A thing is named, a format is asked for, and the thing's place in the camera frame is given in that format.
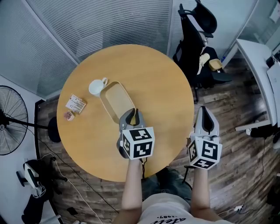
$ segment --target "electric fan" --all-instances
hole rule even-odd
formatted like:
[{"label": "electric fan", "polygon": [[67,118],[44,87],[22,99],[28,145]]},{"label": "electric fan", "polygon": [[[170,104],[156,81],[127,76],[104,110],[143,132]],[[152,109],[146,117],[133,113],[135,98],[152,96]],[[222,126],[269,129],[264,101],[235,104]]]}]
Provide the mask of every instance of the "electric fan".
[{"label": "electric fan", "polygon": [[0,155],[15,151],[22,143],[28,126],[48,129],[49,137],[60,142],[56,117],[52,118],[48,127],[28,123],[25,102],[14,89],[0,86]]}]

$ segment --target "desk leg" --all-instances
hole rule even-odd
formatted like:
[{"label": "desk leg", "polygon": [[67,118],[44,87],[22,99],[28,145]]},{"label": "desk leg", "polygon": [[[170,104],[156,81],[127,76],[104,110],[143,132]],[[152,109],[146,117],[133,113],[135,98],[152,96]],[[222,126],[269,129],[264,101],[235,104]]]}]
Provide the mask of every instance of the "desk leg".
[{"label": "desk leg", "polygon": [[233,56],[236,54],[238,50],[238,46],[237,44],[234,44],[231,51],[228,53],[228,55],[226,56],[226,58],[223,60],[222,65],[223,68],[229,63],[229,61],[233,58]]},{"label": "desk leg", "polygon": [[269,125],[269,124],[271,124],[270,120],[264,120],[264,121],[260,121],[260,122],[256,122],[256,123],[252,123],[252,124],[238,126],[235,128],[235,130],[242,131],[242,130],[246,130],[248,128],[257,128],[257,127],[261,127],[261,126],[265,126],[265,125]]}]

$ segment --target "fan base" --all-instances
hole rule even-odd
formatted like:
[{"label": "fan base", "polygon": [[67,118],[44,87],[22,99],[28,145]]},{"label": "fan base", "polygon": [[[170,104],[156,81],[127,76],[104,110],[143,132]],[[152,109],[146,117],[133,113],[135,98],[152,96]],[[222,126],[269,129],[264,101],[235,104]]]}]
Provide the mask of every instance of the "fan base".
[{"label": "fan base", "polygon": [[53,142],[61,142],[60,134],[58,133],[56,117],[51,118],[48,125],[49,138]]}]

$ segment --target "fan stand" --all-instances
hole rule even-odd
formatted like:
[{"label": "fan stand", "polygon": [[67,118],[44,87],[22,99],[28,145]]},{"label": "fan stand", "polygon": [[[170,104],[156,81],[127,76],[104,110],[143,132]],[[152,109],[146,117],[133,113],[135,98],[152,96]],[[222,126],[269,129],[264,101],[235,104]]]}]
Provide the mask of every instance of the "fan stand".
[{"label": "fan stand", "polygon": [[27,126],[31,126],[34,128],[42,128],[42,129],[47,129],[48,130],[48,135],[51,141],[53,142],[60,142],[60,135],[58,132],[58,128],[57,128],[57,121],[56,121],[56,117],[51,118],[51,120],[49,121],[48,126],[42,126],[42,125],[37,125],[37,124],[31,124],[31,123],[27,123],[27,122],[23,122],[20,120],[16,120],[14,118],[10,118],[5,116],[2,111],[0,112],[0,129],[4,130],[6,128],[7,125],[9,125],[9,122],[14,122],[14,123],[18,123],[18,124],[22,124],[22,125],[27,125]]}]

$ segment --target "jeans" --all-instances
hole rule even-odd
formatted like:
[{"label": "jeans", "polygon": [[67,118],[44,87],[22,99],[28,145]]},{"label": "jeans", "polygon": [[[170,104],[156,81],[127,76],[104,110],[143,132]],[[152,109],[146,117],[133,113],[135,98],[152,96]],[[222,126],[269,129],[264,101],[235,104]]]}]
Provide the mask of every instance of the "jeans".
[{"label": "jeans", "polygon": [[183,198],[187,203],[191,203],[192,190],[183,181],[179,172],[170,167],[165,167],[155,175],[142,179],[143,200],[158,193],[169,193]]}]

